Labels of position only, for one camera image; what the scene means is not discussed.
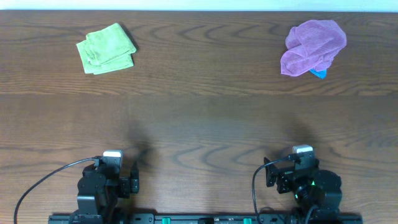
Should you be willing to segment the purple microfiber cloth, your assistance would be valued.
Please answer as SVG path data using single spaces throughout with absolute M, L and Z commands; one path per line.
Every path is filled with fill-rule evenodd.
M 306 21 L 291 28 L 286 37 L 287 51 L 280 60 L 280 73 L 298 77 L 311 69 L 328 70 L 346 44 L 346 34 L 335 21 Z

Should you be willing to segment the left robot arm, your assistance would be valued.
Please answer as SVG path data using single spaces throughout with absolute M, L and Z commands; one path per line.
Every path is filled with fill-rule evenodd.
M 126 219 L 116 208 L 118 200 L 139 192 L 139 170 L 133 163 L 130 175 L 121 177 L 121 160 L 102 158 L 84 168 L 78 181 L 78 211 L 70 223 L 119 223 Z

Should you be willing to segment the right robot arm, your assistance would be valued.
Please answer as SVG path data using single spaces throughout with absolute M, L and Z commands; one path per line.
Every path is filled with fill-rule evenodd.
M 319 169 L 319 160 L 312 154 L 290 154 L 283 161 L 294 164 L 279 169 L 264 158 L 266 185 L 276 185 L 279 194 L 293 193 L 298 204 L 297 220 L 302 223 L 342 223 L 339 217 L 341 177 L 332 171 Z

